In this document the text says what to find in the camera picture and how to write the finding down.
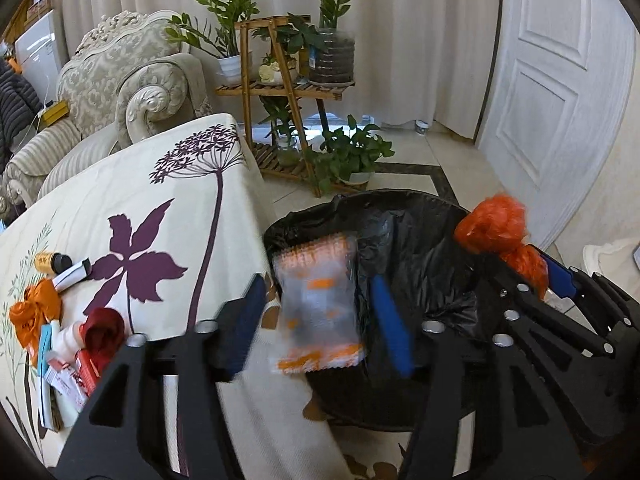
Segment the black floor tile border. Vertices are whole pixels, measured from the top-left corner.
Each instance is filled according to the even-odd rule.
[[[395,174],[414,174],[427,175],[431,177],[433,185],[438,192],[438,196],[444,200],[460,205],[453,188],[445,175],[444,170],[440,166],[431,166],[429,164],[403,164],[400,162],[378,162],[376,164],[377,173],[395,173]]]

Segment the yellow box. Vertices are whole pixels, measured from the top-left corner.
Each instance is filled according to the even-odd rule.
[[[69,114],[69,106],[66,101],[59,101],[56,104],[50,106],[45,112],[43,112],[40,119],[40,124],[44,128],[51,126],[56,121],[60,120]]]

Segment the carved armchair backrest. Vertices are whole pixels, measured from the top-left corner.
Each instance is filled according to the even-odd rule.
[[[140,64],[180,52],[180,45],[169,43],[164,31],[173,14],[124,10],[113,18],[103,16],[84,35],[58,79],[58,99],[67,101],[83,139],[114,121],[116,91],[127,74]]]

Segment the orange plastic bag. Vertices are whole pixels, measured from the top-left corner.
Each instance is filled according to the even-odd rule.
[[[542,299],[548,288],[546,261],[522,242],[526,235],[524,206],[505,193],[479,203],[454,232],[456,241],[471,253],[498,253]]]

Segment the knotted orange bag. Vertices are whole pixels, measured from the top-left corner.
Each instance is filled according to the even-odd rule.
[[[542,299],[549,285],[546,261],[534,247],[522,242],[526,235],[524,206],[505,193],[479,203],[454,232],[456,241],[471,253],[498,253]]]
[[[9,309],[9,321],[14,324],[15,336],[22,348],[31,356],[31,364],[38,364],[40,327],[52,319],[60,319],[62,300],[50,279],[29,285],[24,291],[24,301],[17,301]]]

